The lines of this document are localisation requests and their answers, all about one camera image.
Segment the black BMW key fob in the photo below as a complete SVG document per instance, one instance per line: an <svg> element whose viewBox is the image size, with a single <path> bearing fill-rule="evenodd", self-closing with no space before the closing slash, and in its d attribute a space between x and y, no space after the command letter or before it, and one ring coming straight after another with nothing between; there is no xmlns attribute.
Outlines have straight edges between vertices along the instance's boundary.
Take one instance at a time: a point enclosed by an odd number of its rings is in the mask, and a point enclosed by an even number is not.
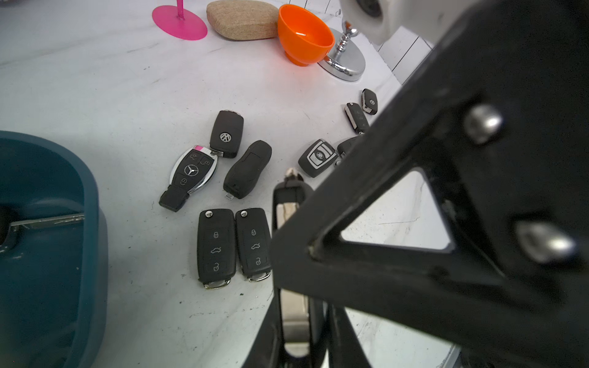
<svg viewBox="0 0 589 368"><path fill-rule="evenodd" d="M302 153L298 165L307 176L315 178L332 166L337 158L337 150L326 140L319 139Z"/></svg>

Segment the orange plastic bowl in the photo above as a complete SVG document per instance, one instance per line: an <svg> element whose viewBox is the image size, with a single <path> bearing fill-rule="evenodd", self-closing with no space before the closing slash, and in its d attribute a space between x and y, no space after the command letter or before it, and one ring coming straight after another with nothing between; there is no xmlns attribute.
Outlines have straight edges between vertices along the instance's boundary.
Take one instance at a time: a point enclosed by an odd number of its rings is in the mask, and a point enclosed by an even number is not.
<svg viewBox="0 0 589 368"><path fill-rule="evenodd" d="M279 8L278 37L288 60L301 67L319 63L335 44L331 29L319 17L290 4Z"/></svg>

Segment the chrome glass holder stand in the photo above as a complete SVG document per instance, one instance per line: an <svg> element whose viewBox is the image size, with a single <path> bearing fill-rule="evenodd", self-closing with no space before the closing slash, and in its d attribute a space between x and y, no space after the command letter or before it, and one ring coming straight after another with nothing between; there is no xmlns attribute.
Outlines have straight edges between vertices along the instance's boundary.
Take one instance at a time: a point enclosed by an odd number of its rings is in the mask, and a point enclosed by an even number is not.
<svg viewBox="0 0 589 368"><path fill-rule="evenodd" d="M332 76L343 81L358 81L365 72L366 61L359 47L351 41L358 35L358 30L348 21L342 21L342 32L331 29L334 36L339 37L339 41L319 61L319 65Z"/></svg>

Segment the silver black Mercedes key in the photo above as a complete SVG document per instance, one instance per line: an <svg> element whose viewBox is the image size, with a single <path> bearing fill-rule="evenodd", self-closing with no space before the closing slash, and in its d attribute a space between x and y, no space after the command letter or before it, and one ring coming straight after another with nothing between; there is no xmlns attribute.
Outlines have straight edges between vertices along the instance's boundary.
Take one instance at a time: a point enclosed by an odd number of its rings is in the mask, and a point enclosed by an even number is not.
<svg viewBox="0 0 589 368"><path fill-rule="evenodd" d="M210 181L216 171L218 159L207 147L196 145L188 149L176 161L159 205L177 213L193 193Z"/></svg>

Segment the black Porsche style key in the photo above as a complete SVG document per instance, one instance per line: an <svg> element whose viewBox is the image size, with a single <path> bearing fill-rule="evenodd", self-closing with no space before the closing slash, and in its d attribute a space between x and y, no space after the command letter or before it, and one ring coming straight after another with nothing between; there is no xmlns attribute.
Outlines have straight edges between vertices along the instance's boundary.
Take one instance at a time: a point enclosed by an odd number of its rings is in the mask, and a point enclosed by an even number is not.
<svg viewBox="0 0 589 368"><path fill-rule="evenodd" d="M256 187L262 171L268 165L272 148L267 142L257 140L228 171L223 190L229 199L243 199Z"/></svg>

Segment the black silver flip key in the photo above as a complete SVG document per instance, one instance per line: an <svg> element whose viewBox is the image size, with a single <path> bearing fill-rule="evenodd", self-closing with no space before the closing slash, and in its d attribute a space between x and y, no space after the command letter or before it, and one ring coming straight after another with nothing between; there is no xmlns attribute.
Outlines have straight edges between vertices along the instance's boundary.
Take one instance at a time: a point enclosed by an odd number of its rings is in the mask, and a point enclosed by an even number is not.
<svg viewBox="0 0 589 368"><path fill-rule="evenodd" d="M273 192L273 231L277 232L295 214L313 189L295 168ZM325 305L307 295L279 290L283 367L320 367L326 348L322 343Z"/></svg>

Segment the cork oval block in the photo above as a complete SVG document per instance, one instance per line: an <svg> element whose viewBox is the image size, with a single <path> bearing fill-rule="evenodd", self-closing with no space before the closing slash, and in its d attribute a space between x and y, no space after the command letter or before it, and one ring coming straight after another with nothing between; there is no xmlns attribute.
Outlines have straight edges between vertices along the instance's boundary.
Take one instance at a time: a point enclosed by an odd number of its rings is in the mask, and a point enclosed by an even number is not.
<svg viewBox="0 0 589 368"><path fill-rule="evenodd" d="M278 36L279 9L261 1L214 1L206 7L213 30L232 41L257 41Z"/></svg>

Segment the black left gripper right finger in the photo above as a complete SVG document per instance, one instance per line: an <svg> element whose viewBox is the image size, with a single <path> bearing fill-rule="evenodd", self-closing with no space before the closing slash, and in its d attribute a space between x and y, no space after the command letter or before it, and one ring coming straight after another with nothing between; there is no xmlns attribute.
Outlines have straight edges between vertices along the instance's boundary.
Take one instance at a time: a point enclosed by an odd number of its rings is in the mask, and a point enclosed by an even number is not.
<svg viewBox="0 0 589 368"><path fill-rule="evenodd" d="M275 238L280 288L588 365L588 4L470 6Z"/></svg>

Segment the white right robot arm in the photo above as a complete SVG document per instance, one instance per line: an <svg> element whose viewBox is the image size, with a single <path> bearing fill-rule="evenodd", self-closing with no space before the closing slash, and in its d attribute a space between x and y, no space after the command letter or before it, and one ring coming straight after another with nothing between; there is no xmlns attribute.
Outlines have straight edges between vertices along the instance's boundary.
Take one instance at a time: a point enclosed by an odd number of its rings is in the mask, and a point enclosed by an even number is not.
<svg viewBox="0 0 589 368"><path fill-rule="evenodd" d="M401 27L436 43L475 4L470 0L340 2L343 18L376 44L385 43Z"/></svg>

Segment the black VW flip key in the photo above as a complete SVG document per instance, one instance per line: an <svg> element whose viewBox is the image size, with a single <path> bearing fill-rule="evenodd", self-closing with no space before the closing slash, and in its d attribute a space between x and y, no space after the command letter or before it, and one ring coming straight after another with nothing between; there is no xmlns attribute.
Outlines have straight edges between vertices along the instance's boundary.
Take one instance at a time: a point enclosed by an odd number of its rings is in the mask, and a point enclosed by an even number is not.
<svg viewBox="0 0 589 368"><path fill-rule="evenodd" d="M231 110L221 110L213 124L210 149L218 156L233 159L239 152L244 118Z"/></svg>

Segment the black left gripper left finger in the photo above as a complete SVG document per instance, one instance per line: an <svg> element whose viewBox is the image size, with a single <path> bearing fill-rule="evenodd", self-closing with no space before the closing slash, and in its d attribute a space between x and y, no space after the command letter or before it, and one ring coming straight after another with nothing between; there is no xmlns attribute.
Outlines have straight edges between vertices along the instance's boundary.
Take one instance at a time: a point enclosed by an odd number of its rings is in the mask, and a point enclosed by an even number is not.
<svg viewBox="0 0 589 368"><path fill-rule="evenodd" d="M280 301L275 294L242 367L282 367L283 344Z"/></svg>

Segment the teal storage box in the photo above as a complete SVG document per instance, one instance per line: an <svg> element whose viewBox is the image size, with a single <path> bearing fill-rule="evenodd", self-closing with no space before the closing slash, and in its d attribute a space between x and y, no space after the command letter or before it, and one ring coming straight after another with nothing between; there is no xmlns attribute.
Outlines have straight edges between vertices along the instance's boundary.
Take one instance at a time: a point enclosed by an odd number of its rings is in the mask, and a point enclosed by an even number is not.
<svg viewBox="0 0 589 368"><path fill-rule="evenodd" d="M1 365L89 367L107 317L107 221L87 165L1 134Z"/></svg>

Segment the pink plastic wine glass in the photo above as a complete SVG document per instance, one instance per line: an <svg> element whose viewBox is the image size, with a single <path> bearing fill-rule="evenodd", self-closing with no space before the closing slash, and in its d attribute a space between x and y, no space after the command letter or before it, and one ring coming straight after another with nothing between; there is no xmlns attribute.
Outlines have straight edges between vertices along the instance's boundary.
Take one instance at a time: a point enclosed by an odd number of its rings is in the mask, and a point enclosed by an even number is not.
<svg viewBox="0 0 589 368"><path fill-rule="evenodd" d="M158 6L152 12L154 23L168 35L186 41L198 41L208 35L205 22L198 15L185 10L184 1L175 6Z"/></svg>

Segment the black small key fob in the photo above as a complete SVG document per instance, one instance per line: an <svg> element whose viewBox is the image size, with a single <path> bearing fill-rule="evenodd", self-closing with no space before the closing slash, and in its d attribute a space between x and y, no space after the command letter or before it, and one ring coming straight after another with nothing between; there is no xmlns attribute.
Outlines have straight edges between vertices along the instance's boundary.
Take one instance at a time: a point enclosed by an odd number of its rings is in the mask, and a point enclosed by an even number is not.
<svg viewBox="0 0 589 368"><path fill-rule="evenodd" d="M360 136L354 136L337 145L337 153L340 159L345 158L351 152L359 138Z"/></svg>

